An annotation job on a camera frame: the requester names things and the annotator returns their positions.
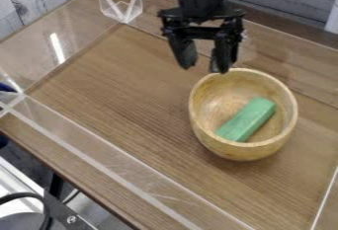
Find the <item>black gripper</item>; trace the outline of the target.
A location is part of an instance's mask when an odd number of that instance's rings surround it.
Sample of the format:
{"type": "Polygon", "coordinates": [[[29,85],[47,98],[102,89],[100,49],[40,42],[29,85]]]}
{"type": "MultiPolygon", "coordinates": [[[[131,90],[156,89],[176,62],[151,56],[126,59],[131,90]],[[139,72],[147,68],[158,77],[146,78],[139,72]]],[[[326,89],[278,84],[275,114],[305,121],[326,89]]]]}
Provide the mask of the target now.
{"type": "Polygon", "coordinates": [[[214,40],[208,71],[224,74],[238,59],[243,39],[244,11],[224,0],[176,0],[178,6],[160,9],[163,35],[178,65],[188,69],[198,59],[195,39],[214,40]]]}

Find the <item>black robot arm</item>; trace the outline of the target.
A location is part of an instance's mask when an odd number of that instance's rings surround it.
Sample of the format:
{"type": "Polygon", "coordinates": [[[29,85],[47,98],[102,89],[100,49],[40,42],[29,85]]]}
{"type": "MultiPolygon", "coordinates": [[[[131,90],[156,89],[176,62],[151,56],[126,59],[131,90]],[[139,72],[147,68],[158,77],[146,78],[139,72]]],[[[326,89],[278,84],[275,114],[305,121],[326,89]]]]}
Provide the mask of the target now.
{"type": "Polygon", "coordinates": [[[160,9],[158,17],[179,66],[188,69],[195,65],[198,51],[194,41],[206,39],[214,41],[208,70],[211,73],[227,73],[238,60],[244,11],[224,0],[178,0],[178,6],[160,9]]]}

